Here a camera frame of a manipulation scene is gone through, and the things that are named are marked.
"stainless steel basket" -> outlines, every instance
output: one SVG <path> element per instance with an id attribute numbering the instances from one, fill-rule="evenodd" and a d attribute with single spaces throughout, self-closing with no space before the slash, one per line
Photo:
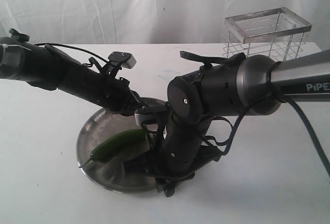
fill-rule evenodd
<path id="1" fill-rule="evenodd" d="M 225 18 L 224 57 L 244 52 L 266 55 L 276 61 L 299 57 L 311 24 L 288 8 Z"/>

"white tabletop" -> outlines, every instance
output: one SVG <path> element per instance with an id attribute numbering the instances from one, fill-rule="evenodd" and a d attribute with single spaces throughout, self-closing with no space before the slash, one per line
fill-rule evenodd
<path id="1" fill-rule="evenodd" d="M 103 57 L 133 53 L 119 75 L 141 96 L 167 99 L 167 84 L 200 63 L 180 50 L 221 56 L 222 44 L 79 45 Z M 313 43 L 305 53 L 318 52 Z M 88 55 L 65 49 L 87 62 Z M 196 172 L 171 198 L 119 194 L 91 182 L 76 161 L 76 139 L 99 107 L 61 91 L 0 80 L 0 223 L 329 223 L 330 185 L 308 133 L 289 105 L 245 117 L 229 154 Z M 330 156 L 330 103 L 301 107 Z M 221 122 L 209 133 L 229 133 Z"/>

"round metal plate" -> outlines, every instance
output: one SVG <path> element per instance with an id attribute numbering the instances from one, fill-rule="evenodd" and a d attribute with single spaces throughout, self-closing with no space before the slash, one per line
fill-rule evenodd
<path id="1" fill-rule="evenodd" d="M 164 105 L 164 101 L 144 98 L 149 106 Z M 77 140 L 77 160 L 82 165 L 90 152 L 109 137 L 124 130 L 137 129 L 134 116 L 112 114 L 102 108 L 91 116 L 82 127 Z M 131 175 L 124 179 L 123 161 L 135 158 L 149 149 L 147 140 L 126 148 L 108 163 L 91 161 L 81 170 L 97 185 L 110 191 L 138 193 L 156 188 L 155 179 L 142 175 Z"/>

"green chili pepper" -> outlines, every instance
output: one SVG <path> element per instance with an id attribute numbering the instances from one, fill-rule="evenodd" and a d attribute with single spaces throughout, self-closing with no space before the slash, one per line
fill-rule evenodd
<path id="1" fill-rule="evenodd" d="M 126 145 L 145 140 L 143 129 L 126 130 L 105 140 L 90 153 L 89 159 L 79 168 L 86 166 L 90 161 L 106 162 L 123 151 Z"/>

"white backdrop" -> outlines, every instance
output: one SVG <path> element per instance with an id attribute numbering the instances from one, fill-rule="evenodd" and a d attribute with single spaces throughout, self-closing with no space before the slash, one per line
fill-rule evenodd
<path id="1" fill-rule="evenodd" d="M 283 6 L 330 48 L 330 0 L 0 0 L 0 36 L 13 27 L 31 42 L 218 43 L 225 17 Z"/>

